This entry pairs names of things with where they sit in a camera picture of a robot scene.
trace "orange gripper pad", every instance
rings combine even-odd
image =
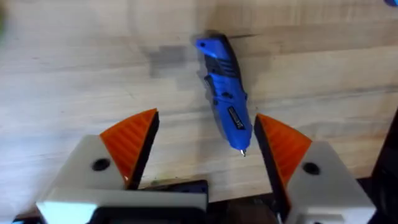
[[[155,108],[135,114],[100,134],[126,184],[134,172],[156,112]]]
[[[281,181],[286,187],[312,140],[280,121],[262,114],[257,116],[267,136]]]

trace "metal tip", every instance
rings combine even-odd
[[[246,157],[246,150],[241,150],[241,154],[243,155],[243,157]]]

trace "blue glue gun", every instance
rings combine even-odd
[[[205,81],[213,94],[213,103],[229,144],[246,155],[252,125],[246,107],[241,71],[228,39],[223,34],[198,39],[196,47],[205,54]]]

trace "wooden table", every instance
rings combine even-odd
[[[253,119],[330,141],[370,174],[398,100],[398,9],[382,0],[8,0],[0,42],[0,220],[28,211],[84,134],[157,107],[143,185],[207,179],[212,202],[270,192],[216,125],[192,42],[230,37]]]

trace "wooden surface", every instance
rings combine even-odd
[[[0,220],[28,211],[84,134],[157,107],[143,185],[270,192],[258,145],[229,148],[192,41],[231,39],[253,119],[330,141],[370,174],[398,100],[398,9],[382,0],[9,0],[0,40]]]

